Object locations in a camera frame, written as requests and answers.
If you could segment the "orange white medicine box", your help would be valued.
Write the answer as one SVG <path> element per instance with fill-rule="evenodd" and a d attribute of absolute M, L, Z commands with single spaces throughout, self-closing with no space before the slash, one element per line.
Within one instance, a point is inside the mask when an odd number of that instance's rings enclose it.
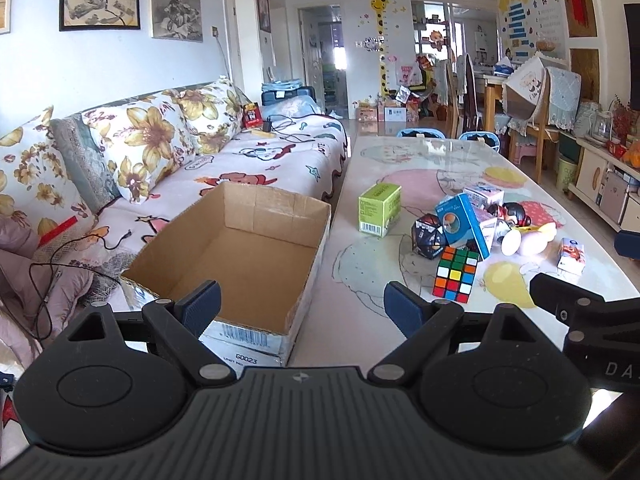
<path fill-rule="evenodd" d="M 584 245 L 574 238 L 563 237 L 558 252 L 556 267 L 571 274 L 582 274 L 586 266 Z"/>

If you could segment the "white round toy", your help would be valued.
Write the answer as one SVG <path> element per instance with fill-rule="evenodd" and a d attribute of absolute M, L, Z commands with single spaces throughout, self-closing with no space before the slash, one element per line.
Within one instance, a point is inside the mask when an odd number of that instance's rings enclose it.
<path fill-rule="evenodd" d="M 518 229 L 512 229 L 501 239 L 500 250 L 506 257 L 515 255 L 521 247 L 522 233 Z"/>

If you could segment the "black-haired doll figure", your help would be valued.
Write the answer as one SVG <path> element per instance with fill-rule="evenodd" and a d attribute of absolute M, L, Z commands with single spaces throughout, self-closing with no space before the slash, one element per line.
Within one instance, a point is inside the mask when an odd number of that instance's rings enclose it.
<path fill-rule="evenodd" d="M 532 219 L 526 214 L 524 207 L 520 203 L 490 204 L 486 210 L 488 214 L 497 219 L 497 226 L 526 228 L 526 226 L 532 225 Z"/>

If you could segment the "pink patterned toy box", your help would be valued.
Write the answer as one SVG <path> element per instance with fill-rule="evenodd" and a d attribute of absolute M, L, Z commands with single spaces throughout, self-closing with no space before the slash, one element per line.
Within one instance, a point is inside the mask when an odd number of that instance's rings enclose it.
<path fill-rule="evenodd" d="M 496 236 L 498 218 L 487 212 L 485 209 L 476 207 L 474 207 L 474 214 L 478 224 L 480 225 L 480 232 L 482 232 L 485 245 L 488 250 L 491 250 Z"/>

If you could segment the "open cardboard box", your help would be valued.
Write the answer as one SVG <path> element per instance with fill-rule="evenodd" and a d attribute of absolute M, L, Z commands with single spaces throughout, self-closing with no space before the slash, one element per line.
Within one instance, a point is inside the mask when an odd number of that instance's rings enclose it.
<path fill-rule="evenodd" d="M 284 367 L 309 309 L 330 221 L 322 200 L 224 182 L 138 253 L 122 274 L 125 297 L 139 309 L 215 281 L 221 310 L 201 341 L 238 370 Z"/>

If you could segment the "white tv cabinet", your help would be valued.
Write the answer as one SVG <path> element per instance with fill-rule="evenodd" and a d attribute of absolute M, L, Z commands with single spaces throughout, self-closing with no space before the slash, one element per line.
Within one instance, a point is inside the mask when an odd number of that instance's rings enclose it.
<path fill-rule="evenodd" d="M 614 231 L 639 232 L 639 173 L 604 148 L 577 139 L 577 177 L 568 194 L 581 200 Z"/>

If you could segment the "green waste bin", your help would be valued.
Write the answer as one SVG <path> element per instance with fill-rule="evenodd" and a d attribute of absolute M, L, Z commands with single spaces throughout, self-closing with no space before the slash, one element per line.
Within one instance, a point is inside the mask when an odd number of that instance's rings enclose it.
<path fill-rule="evenodd" d="M 570 159 L 560 156 L 556 163 L 555 186 L 558 190 L 565 192 L 568 186 L 575 181 L 577 165 Z"/>

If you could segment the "pink jacket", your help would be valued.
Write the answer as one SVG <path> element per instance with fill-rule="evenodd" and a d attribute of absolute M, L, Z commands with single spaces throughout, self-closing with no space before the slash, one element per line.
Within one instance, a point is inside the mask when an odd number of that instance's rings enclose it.
<path fill-rule="evenodd" d="M 35 262 L 36 234 L 1 219 L 1 344 L 28 367 L 67 326 L 93 277 Z"/>

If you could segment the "grey green cushion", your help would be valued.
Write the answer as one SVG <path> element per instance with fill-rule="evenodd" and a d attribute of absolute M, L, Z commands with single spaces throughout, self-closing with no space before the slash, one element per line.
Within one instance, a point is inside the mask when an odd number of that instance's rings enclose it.
<path fill-rule="evenodd" d="M 61 152 L 67 173 L 82 199 L 94 214 L 120 197 L 106 159 L 93 141 L 81 114 L 52 119 L 50 128 L 56 147 Z"/>

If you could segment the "floral cushion middle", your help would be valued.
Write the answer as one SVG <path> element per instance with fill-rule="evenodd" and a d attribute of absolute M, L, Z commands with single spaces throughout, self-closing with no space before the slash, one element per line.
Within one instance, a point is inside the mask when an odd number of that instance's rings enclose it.
<path fill-rule="evenodd" d="M 180 106 L 163 92 L 85 110 L 81 119 L 130 203 L 148 200 L 161 180 L 196 155 Z"/>

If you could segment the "blue plastic stool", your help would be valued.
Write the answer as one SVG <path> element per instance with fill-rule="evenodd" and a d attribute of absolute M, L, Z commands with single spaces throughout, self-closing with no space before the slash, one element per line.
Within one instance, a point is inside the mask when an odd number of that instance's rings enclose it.
<path fill-rule="evenodd" d="M 497 153 L 500 152 L 501 148 L 499 137 L 491 131 L 467 131 L 460 134 L 459 140 L 484 143 Z"/>

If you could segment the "wooden chair with cover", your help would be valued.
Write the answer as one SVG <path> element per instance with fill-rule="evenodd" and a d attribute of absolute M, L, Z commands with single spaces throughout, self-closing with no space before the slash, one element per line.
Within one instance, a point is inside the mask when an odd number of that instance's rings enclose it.
<path fill-rule="evenodd" d="M 536 140 L 534 180 L 539 183 L 544 169 L 544 144 L 558 143 L 561 133 L 569 133 L 574 129 L 582 92 L 582 76 L 569 70 L 566 62 L 560 58 L 539 52 L 536 54 L 542 57 L 546 68 L 544 90 L 532 118 L 515 120 L 524 124 L 526 136 Z"/>

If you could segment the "floral cushion far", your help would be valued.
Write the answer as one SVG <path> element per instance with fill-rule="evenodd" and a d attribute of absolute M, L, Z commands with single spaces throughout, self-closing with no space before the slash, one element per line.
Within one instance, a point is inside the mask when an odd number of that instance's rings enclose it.
<path fill-rule="evenodd" d="M 182 110 L 198 155 L 219 153 L 241 129 L 239 95 L 226 76 L 206 84 L 169 89 L 168 96 Z"/>

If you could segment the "tilted cardboard box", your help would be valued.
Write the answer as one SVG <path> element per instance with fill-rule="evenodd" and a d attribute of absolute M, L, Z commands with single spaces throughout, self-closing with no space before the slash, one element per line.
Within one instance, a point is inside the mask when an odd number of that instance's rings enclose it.
<path fill-rule="evenodd" d="M 503 83 L 503 108 L 513 119 L 529 120 L 536 110 L 546 79 L 539 54 L 529 58 Z"/>

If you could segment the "giraffe height chart sticker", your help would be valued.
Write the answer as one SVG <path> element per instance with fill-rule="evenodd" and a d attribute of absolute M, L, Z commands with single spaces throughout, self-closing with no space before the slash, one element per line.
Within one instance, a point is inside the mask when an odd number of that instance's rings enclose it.
<path fill-rule="evenodd" d="M 375 15 L 376 36 L 375 43 L 378 49 L 378 68 L 380 69 L 380 92 L 381 98 L 388 96 L 387 81 L 387 50 L 386 50 L 386 6 L 388 0 L 370 0 L 370 7 Z"/>

